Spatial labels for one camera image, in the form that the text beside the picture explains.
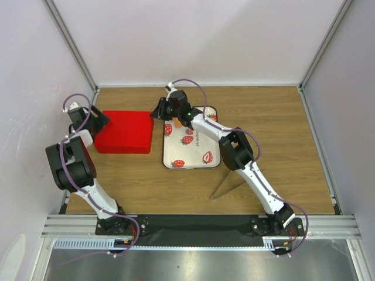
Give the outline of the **red box lid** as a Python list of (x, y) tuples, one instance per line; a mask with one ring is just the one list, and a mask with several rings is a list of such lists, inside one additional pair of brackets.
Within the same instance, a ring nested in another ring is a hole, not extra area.
[(105, 110), (109, 123), (98, 133), (94, 147), (102, 154), (149, 154), (154, 119), (149, 111)]

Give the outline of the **metal tongs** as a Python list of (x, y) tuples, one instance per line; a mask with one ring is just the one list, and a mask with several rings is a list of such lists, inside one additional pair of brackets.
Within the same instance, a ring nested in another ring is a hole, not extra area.
[(246, 183), (244, 180), (236, 178), (236, 176), (235, 172), (227, 172), (211, 193), (210, 201), (219, 200)]

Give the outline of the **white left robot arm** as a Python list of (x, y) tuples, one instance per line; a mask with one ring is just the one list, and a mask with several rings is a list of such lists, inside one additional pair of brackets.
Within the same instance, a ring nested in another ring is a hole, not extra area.
[(45, 149), (56, 186), (83, 198), (97, 214), (96, 235), (121, 235), (129, 227), (123, 208), (100, 186), (87, 148), (110, 119), (91, 105), (72, 102), (68, 109), (71, 124), (63, 143)]

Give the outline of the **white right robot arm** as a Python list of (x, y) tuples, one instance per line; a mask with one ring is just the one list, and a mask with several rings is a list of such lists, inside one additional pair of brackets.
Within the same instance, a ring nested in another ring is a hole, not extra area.
[(168, 83), (165, 90), (167, 96), (160, 98), (150, 117), (163, 121), (177, 118), (183, 126), (215, 141), (226, 167), (241, 176), (260, 200), (268, 217), (270, 230), (276, 235), (284, 235), (289, 231), (295, 213), (260, 172), (257, 166), (259, 156), (254, 156), (246, 138), (250, 133), (213, 121), (206, 115), (205, 109), (191, 106), (186, 93), (175, 88), (173, 83)]

